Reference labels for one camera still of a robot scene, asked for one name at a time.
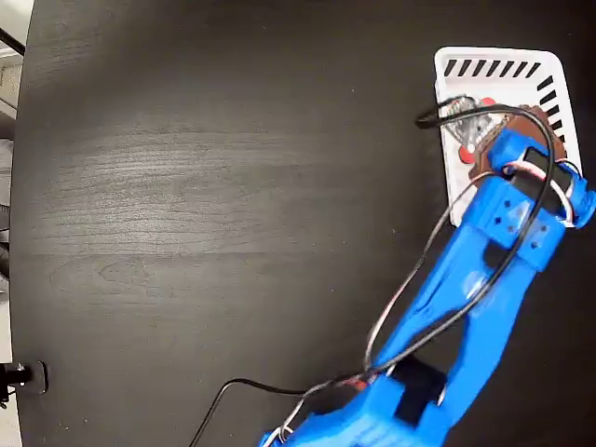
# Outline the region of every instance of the wooden table surface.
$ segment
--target wooden table surface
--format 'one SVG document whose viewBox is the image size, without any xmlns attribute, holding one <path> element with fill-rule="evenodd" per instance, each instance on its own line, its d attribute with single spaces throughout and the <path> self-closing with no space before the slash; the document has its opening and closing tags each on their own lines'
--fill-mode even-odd
<svg viewBox="0 0 596 447">
<path fill-rule="evenodd" d="M 413 125 L 439 47 L 556 53 L 596 176 L 595 11 L 572 3 L 36 2 L 10 296 L 50 389 L 19 395 L 23 445 L 185 447 L 226 379 L 359 365 L 446 206 Z M 448 446 L 594 445 L 595 242 L 563 242 Z M 201 445 L 254 446 L 292 405 L 231 391 Z"/>
</svg>

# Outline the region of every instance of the black clamp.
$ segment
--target black clamp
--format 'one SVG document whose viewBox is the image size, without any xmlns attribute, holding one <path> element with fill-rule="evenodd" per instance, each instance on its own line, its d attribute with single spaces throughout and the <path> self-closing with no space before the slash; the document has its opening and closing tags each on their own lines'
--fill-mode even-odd
<svg viewBox="0 0 596 447">
<path fill-rule="evenodd" d="M 37 361 L 30 365 L 22 363 L 0 363 L 0 408 L 6 409 L 12 386 L 35 394 L 44 394 L 47 391 L 46 365 Z"/>
</svg>

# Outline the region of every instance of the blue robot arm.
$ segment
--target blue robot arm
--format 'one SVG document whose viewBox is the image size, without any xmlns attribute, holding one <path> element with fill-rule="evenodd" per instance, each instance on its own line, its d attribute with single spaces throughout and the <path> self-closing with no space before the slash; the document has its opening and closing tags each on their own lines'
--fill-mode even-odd
<svg viewBox="0 0 596 447">
<path fill-rule="evenodd" d="M 545 155 L 545 149 L 536 141 L 505 129 L 489 153 L 489 160 L 493 169 L 500 171 L 511 161 Z M 583 226 L 596 209 L 596 194 L 588 190 L 578 172 L 564 165 L 557 169 L 569 180 L 566 193 L 574 209 L 574 224 Z M 534 205 L 522 189 L 500 177 L 484 181 L 427 281 L 375 359 L 375 366 L 391 360 L 417 334 L 464 307 L 492 275 L 493 260 L 512 246 Z M 393 374 L 378 376 L 343 408 L 323 415 L 310 414 L 284 445 L 441 446 L 492 375 L 526 290 L 561 242 L 566 227 L 560 213 L 540 210 L 515 259 L 466 315 L 464 341 L 448 374 L 407 359 L 404 368 L 399 366 Z M 282 444 L 267 435 L 261 446 L 270 445 Z"/>
</svg>

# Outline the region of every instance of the brown object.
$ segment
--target brown object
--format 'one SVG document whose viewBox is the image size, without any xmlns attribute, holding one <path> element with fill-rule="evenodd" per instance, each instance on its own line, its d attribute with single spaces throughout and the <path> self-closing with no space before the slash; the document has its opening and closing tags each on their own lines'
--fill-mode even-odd
<svg viewBox="0 0 596 447">
<path fill-rule="evenodd" d="M 549 117 L 547 114 L 538 106 L 529 107 L 527 105 L 522 106 L 524 109 L 530 110 L 535 115 L 537 115 L 542 122 L 544 122 L 548 127 L 551 135 L 554 137 L 555 140 L 555 159 L 558 160 L 559 158 L 566 158 L 567 153 L 565 152 L 565 148 L 562 145 L 562 141 L 559 140 L 550 128 L 549 125 Z M 505 125 L 506 129 L 512 129 L 516 132 L 526 135 L 530 138 L 535 139 L 540 144 L 546 146 L 547 142 L 542 135 L 542 132 L 535 126 L 535 124 L 530 121 L 528 118 L 524 118 L 523 116 L 509 116 L 508 123 Z M 498 129 L 497 132 L 493 132 L 490 136 L 487 137 L 487 143 L 482 148 L 480 148 L 481 155 L 480 161 L 474 165 L 474 167 L 469 171 L 469 178 L 470 180 L 476 177 L 477 175 L 487 172 L 491 170 L 491 164 L 488 161 L 488 151 L 493 147 L 495 137 L 498 135 L 501 129 Z"/>
</svg>

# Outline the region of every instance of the plastic basket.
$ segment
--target plastic basket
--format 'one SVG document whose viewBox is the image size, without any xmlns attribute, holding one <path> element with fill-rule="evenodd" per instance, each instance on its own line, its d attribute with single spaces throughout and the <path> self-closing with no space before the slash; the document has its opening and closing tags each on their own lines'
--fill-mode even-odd
<svg viewBox="0 0 596 447">
<path fill-rule="evenodd" d="M 561 61 L 547 51 L 511 48 L 444 47 L 435 54 L 437 101 L 459 94 L 491 98 L 508 105 L 539 105 L 549 116 L 554 133 L 563 141 L 567 157 L 581 169 L 571 101 Z M 460 143 L 440 131 L 449 203 L 469 184 L 470 165 L 459 157 Z M 451 222 L 462 215 L 476 194 L 470 191 L 451 212 Z"/>
</svg>

